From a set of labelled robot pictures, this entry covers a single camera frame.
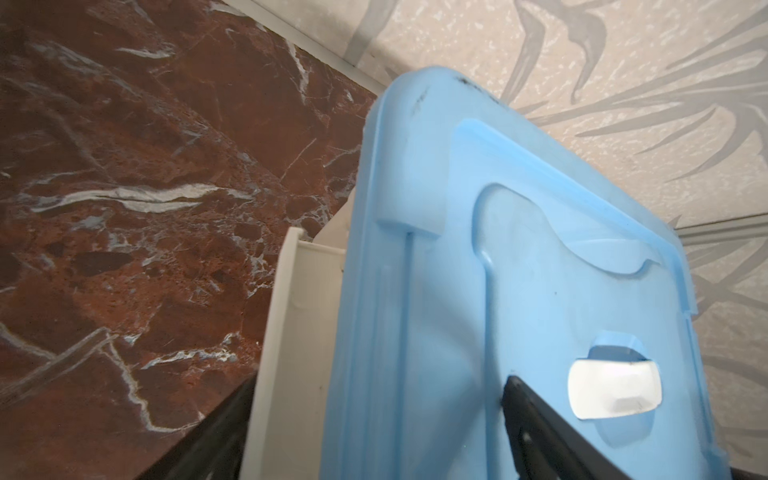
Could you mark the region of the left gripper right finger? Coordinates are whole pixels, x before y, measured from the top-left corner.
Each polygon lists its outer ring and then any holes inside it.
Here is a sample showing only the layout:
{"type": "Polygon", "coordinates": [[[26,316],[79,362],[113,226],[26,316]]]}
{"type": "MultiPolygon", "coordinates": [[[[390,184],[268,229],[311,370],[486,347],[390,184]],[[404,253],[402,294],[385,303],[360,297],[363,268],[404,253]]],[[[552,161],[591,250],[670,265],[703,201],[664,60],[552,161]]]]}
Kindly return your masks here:
{"type": "Polygon", "coordinates": [[[520,377],[507,378],[501,408],[521,479],[628,477],[520,377]]]}

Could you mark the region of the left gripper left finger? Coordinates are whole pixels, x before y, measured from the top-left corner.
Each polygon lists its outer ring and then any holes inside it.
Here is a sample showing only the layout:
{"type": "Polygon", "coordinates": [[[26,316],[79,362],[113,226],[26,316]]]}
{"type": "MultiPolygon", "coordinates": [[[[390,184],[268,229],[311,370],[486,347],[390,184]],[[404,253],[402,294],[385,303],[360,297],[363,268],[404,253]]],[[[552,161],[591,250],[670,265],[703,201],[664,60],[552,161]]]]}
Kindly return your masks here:
{"type": "Polygon", "coordinates": [[[138,479],[238,479],[256,382],[244,381],[138,479]]]}

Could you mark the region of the white plastic storage bin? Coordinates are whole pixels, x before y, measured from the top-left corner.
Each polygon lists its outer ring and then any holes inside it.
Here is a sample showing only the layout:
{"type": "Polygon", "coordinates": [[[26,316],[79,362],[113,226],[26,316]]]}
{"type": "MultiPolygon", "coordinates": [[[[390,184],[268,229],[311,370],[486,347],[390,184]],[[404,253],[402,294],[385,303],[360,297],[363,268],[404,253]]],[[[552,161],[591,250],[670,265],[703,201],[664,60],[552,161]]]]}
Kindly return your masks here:
{"type": "Polygon", "coordinates": [[[242,479],[316,479],[353,203],[314,238],[288,230],[240,469],[242,479]]]}

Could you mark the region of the blue plastic bin lid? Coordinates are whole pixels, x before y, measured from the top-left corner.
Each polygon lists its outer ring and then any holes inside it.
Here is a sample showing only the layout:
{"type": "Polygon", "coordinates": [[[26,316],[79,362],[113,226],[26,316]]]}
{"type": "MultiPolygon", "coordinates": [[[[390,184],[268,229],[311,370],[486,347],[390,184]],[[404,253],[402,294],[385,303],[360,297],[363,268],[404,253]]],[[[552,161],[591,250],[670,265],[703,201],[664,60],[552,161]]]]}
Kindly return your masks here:
{"type": "Polygon", "coordinates": [[[619,474],[727,479],[675,232],[464,75],[365,123],[323,479],[518,479],[520,378],[619,474]]]}

